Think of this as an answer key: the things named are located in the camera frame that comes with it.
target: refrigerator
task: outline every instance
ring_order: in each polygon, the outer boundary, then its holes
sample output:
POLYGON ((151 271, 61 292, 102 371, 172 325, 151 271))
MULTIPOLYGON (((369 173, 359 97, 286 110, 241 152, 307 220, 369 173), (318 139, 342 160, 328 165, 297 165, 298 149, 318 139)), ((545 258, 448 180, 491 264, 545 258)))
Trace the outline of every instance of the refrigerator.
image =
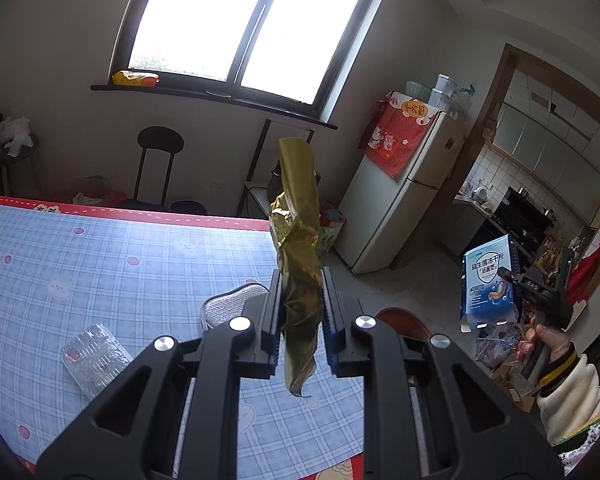
POLYGON ((462 124, 441 112, 395 178, 364 156, 340 203, 346 224, 334 245, 352 272, 389 266, 453 168, 465 136, 462 124))

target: blue plaid tablecloth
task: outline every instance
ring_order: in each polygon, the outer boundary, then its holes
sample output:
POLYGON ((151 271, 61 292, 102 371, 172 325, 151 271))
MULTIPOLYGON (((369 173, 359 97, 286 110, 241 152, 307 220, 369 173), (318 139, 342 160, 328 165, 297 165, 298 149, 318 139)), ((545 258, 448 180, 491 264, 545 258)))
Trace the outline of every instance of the blue plaid tablecloth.
MULTIPOLYGON (((94 323, 138 355, 155 337, 200 336, 200 306, 246 280, 268 286, 267 232, 169 226, 0 206, 0 434, 35 463, 88 400, 60 360, 94 323)), ((362 451, 363 389, 333 377, 320 334, 303 393, 240 389, 238 477, 297 479, 362 451)))

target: red cloth cover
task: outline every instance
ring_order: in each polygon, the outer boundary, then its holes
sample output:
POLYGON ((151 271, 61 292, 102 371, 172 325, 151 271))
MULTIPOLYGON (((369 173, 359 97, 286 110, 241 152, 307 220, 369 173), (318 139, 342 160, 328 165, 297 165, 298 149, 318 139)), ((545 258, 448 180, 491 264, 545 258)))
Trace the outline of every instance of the red cloth cover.
POLYGON ((396 177, 413 155, 439 112, 426 103, 393 92, 374 107, 387 103, 366 144, 365 155, 391 177, 396 177))
POLYGON ((566 300, 569 304, 576 304, 580 300, 587 300, 587 287, 593 279, 593 275, 600 266, 600 247, 589 256, 579 261, 578 265, 571 271, 566 300))

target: wooden door frame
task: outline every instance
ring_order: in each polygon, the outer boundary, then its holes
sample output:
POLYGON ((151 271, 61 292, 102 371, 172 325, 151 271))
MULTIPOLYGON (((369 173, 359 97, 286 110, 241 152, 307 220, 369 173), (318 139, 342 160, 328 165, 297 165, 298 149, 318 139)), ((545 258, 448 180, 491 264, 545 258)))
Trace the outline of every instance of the wooden door frame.
MULTIPOLYGON (((437 220, 451 205, 474 166, 485 142, 482 133, 490 119, 493 121, 493 116, 497 116, 515 70, 520 70, 549 88, 556 89, 563 97, 582 108, 600 124, 600 97, 597 94, 545 60, 506 43, 487 97, 460 150, 455 165, 417 227, 392 261, 391 269, 399 269, 408 265, 431 238, 437 220)), ((589 284, 588 294, 591 295, 599 284, 600 266, 589 284)))

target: human hand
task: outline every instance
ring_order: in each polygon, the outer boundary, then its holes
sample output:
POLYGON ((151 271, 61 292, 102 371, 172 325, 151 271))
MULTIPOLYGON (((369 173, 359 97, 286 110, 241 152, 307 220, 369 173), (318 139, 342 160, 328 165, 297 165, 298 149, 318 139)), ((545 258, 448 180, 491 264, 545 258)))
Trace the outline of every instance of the human hand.
POLYGON ((565 355, 571 347, 571 341, 562 330, 536 324, 536 317, 531 319, 531 326, 526 330, 522 341, 518 343, 518 353, 516 358, 522 362, 528 354, 534 351, 538 338, 551 349, 549 362, 553 363, 565 355))

